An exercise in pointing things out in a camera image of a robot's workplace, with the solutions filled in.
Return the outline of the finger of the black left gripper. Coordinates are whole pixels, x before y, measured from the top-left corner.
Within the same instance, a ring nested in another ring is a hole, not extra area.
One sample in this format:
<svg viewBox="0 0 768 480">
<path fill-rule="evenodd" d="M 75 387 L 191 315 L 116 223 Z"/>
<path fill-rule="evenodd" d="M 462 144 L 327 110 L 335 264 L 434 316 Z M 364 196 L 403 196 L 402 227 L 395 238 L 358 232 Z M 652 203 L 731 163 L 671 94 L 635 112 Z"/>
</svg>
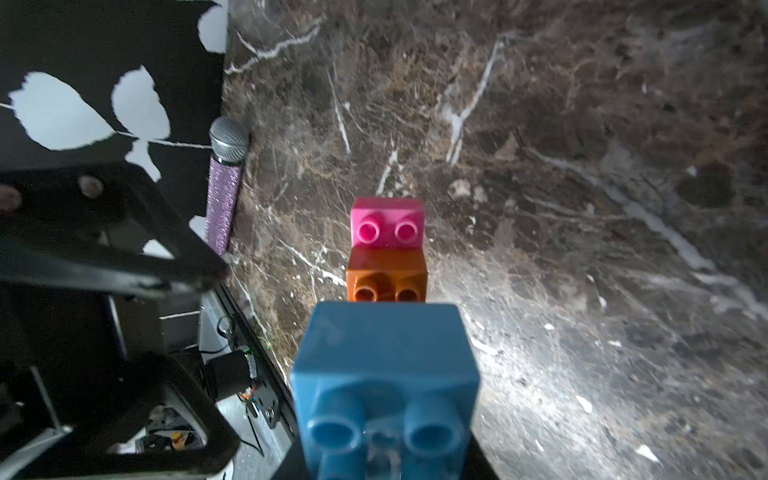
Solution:
<svg viewBox="0 0 768 480">
<path fill-rule="evenodd" d="M 201 294 L 228 274 L 150 176 L 130 163 L 5 171 L 5 282 L 147 298 Z"/>
<path fill-rule="evenodd" d="M 206 479 L 238 452 L 238 434 L 205 390 L 170 357 L 138 364 L 115 402 L 76 424 L 50 430 L 1 464 L 3 479 Z M 146 426 L 152 410 L 170 406 L 200 435 L 203 446 L 185 451 L 118 454 L 112 448 Z"/>
</svg>

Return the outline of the pink lego brick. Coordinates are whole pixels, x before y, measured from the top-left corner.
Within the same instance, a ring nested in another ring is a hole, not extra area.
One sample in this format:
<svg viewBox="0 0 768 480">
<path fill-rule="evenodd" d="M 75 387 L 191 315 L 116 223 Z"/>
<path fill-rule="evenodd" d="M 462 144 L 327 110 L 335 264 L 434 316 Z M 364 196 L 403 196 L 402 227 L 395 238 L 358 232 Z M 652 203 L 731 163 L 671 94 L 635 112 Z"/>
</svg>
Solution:
<svg viewBox="0 0 768 480">
<path fill-rule="evenodd" d="M 415 198 L 361 197 L 350 211 L 353 248 L 421 248 L 424 228 L 424 205 Z"/>
</svg>

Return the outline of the blue lego brick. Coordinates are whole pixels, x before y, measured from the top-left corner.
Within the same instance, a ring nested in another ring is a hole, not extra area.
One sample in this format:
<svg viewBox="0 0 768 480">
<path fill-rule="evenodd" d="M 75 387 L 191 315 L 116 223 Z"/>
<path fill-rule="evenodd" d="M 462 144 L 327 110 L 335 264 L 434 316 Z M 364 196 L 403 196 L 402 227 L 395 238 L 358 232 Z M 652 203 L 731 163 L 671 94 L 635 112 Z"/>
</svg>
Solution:
<svg viewBox="0 0 768 480">
<path fill-rule="evenodd" d="M 312 479 L 458 479 L 480 373 L 459 309 L 320 302 L 290 380 Z"/>
</svg>

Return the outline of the orange lego brick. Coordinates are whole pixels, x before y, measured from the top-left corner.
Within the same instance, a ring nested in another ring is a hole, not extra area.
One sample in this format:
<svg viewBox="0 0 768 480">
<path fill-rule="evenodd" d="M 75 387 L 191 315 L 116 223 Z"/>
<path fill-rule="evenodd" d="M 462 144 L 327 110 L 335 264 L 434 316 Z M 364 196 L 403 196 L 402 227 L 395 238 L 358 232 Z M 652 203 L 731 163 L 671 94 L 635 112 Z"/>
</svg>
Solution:
<svg viewBox="0 0 768 480">
<path fill-rule="evenodd" d="M 353 247 L 346 268 L 351 302 L 425 302 L 428 269 L 421 248 Z"/>
</svg>

